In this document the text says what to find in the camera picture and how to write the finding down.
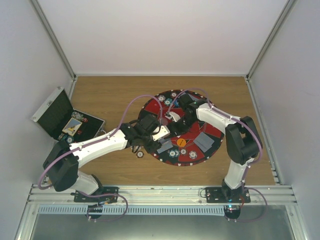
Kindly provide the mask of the dealt card top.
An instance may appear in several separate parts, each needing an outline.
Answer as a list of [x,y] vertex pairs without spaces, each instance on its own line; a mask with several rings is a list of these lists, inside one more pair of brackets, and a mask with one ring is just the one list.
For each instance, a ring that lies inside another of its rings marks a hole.
[[196,101],[197,100],[197,98],[194,96],[194,95],[192,95],[192,94],[188,94],[189,96],[190,96],[190,98],[193,100],[193,101]]

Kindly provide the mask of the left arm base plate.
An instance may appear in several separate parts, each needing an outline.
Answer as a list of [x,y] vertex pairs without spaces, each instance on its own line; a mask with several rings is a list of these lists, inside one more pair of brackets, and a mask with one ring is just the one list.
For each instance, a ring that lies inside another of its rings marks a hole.
[[92,195],[86,196],[82,193],[75,191],[70,195],[73,196],[75,203],[98,203],[98,204],[110,204],[116,203],[119,193],[119,187],[117,186],[103,186],[102,189],[96,190]]

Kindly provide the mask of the blue 10 chip bottom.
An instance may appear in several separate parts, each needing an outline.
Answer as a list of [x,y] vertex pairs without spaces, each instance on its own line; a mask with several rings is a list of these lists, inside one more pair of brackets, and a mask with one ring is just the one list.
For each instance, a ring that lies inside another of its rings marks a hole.
[[190,151],[188,155],[193,160],[196,159],[198,156],[196,151]]

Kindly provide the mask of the dealt card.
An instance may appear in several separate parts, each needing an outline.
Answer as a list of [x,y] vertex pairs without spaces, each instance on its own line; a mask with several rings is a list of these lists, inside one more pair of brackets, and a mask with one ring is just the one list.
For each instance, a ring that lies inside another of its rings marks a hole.
[[197,100],[197,98],[194,96],[194,95],[192,95],[192,94],[188,94],[189,96],[190,96],[190,98],[193,100],[193,101],[196,101]]
[[201,132],[193,142],[201,149],[202,152],[207,152],[215,143],[206,133]]
[[157,149],[157,153],[161,154],[173,147],[172,141],[170,139],[164,139],[163,141],[160,142],[161,147]]

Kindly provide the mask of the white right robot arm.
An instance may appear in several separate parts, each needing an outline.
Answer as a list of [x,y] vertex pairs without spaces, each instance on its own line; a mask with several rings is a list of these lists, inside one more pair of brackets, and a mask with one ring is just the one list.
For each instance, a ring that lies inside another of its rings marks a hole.
[[263,154],[263,144],[253,119],[232,116],[204,99],[178,101],[184,115],[168,123],[170,137],[187,133],[197,121],[210,124],[224,134],[230,165],[221,183],[221,196],[228,203],[234,202],[245,191],[248,169],[257,162],[255,158]]

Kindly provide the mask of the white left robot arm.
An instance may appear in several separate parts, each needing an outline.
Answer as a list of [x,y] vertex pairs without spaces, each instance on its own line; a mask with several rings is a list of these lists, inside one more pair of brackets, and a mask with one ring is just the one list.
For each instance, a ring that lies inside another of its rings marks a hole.
[[170,130],[158,122],[149,125],[122,123],[112,131],[90,140],[68,144],[58,142],[43,163],[44,171],[37,186],[42,186],[44,177],[49,177],[50,186],[56,192],[68,189],[84,194],[90,201],[98,202],[103,197],[103,187],[93,175],[80,171],[87,163],[112,152],[142,145],[154,152],[162,145],[160,139],[169,136]]

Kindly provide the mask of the green 50 chip bottom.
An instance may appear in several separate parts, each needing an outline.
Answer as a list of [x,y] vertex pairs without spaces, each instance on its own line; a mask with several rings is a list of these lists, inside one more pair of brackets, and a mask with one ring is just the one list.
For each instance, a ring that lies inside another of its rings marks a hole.
[[180,152],[177,149],[172,149],[168,151],[170,158],[177,158],[180,155]]

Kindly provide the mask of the orange big blind button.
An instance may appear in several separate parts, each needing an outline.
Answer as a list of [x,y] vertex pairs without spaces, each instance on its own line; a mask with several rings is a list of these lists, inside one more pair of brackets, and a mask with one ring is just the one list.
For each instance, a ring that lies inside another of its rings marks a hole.
[[176,144],[177,144],[180,148],[183,148],[183,147],[186,146],[187,141],[186,141],[184,138],[179,138],[179,139],[176,141]]

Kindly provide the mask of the green 50 chip top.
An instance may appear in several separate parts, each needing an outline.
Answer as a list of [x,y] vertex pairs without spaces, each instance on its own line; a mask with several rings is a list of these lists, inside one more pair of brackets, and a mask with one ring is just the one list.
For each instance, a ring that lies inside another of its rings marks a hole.
[[165,101],[164,101],[164,104],[166,105],[166,106],[170,106],[171,105],[171,103],[172,103],[172,99],[171,98],[167,98]]

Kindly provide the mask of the green 50 chip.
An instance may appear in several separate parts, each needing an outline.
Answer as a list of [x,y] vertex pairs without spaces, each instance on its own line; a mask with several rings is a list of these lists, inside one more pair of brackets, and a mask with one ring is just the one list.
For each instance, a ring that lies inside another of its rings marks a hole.
[[165,101],[164,101],[164,104],[166,105],[166,106],[170,106],[171,105],[171,103],[172,103],[172,99],[171,98],[167,98]]
[[168,151],[170,158],[177,158],[180,155],[180,152],[177,149],[172,149]]

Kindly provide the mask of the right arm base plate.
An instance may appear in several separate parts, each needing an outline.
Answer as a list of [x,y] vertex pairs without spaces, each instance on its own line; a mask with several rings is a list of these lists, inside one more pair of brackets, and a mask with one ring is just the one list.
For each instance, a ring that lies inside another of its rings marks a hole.
[[207,203],[241,204],[251,202],[249,191],[243,191],[241,186],[237,189],[229,189],[226,186],[211,186],[205,187],[203,190],[203,197]]

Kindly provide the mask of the orange 100 chip stack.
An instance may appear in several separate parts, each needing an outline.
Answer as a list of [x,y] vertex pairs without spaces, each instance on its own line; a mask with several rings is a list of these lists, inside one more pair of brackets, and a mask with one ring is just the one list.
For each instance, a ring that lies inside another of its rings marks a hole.
[[143,158],[143,157],[144,157],[144,153],[143,153],[142,151],[138,151],[138,152],[136,153],[136,156],[137,156],[138,158]]

